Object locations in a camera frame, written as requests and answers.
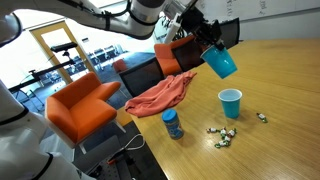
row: pink towel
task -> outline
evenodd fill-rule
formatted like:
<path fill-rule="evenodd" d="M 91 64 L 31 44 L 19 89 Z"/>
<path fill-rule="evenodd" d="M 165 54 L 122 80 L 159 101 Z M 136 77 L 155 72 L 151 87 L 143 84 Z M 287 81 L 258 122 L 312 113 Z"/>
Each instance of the pink towel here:
<path fill-rule="evenodd" d="M 144 117 L 177 105 L 185 97 L 186 86 L 196 74 L 188 71 L 168 76 L 156 86 L 127 101 L 125 110 L 137 117 Z"/>

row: blue bottle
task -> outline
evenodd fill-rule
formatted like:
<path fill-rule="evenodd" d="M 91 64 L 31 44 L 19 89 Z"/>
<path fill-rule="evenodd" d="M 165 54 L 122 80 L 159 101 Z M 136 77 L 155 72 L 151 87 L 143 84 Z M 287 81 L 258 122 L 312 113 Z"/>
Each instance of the blue bottle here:
<path fill-rule="evenodd" d="M 167 109 L 162 113 L 162 120 L 166 125 L 172 139 L 179 139 L 183 136 L 183 130 L 177 112 L 174 109 Z"/>

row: blue cup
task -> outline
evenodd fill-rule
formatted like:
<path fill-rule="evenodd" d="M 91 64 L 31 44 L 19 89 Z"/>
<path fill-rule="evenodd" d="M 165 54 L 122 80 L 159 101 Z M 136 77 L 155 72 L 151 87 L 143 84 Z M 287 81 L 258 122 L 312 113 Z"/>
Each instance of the blue cup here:
<path fill-rule="evenodd" d="M 224 114 L 228 118 L 237 118 L 240 110 L 241 91 L 237 89 L 225 89 L 218 94 L 221 100 Z"/>
<path fill-rule="evenodd" d="M 201 58 L 209 64 L 221 79 L 237 71 L 237 67 L 226 48 L 220 51 L 215 46 L 211 46 L 202 53 Z"/>

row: orange armchair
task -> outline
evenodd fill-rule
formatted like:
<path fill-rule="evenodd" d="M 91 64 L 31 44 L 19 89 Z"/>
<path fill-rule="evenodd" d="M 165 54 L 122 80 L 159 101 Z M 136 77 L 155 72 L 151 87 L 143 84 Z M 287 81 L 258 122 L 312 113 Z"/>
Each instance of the orange armchair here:
<path fill-rule="evenodd" d="M 158 59 L 160 67 L 161 67 L 163 74 L 165 76 L 182 72 L 177 59 L 175 58 L 174 54 L 172 53 L 172 49 L 177 48 L 177 47 L 185 44 L 190 39 L 194 39 L 194 36 L 190 35 L 185 38 L 178 39 L 176 41 L 172 41 L 169 44 L 155 44 L 154 45 L 154 51 L 155 51 L 156 58 Z"/>
<path fill-rule="evenodd" d="M 120 82 L 102 84 L 96 74 L 89 72 L 70 83 L 46 100 L 45 115 L 49 127 L 70 147 L 80 146 L 96 130 L 115 120 L 117 111 L 105 102 L 119 88 Z"/>

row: table surface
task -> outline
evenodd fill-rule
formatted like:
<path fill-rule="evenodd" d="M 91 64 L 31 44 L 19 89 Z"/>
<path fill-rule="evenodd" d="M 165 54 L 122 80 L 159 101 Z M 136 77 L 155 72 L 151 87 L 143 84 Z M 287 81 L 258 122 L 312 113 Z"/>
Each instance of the table surface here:
<path fill-rule="evenodd" d="M 223 80 L 206 63 L 192 70 L 174 107 L 181 139 L 169 137 L 161 113 L 132 116 L 168 179 L 319 179 L 320 39 L 246 40 L 229 53 L 238 71 Z M 224 116 L 217 97 L 226 88 L 243 93 L 237 119 Z M 238 133 L 217 149 L 210 127 Z"/>

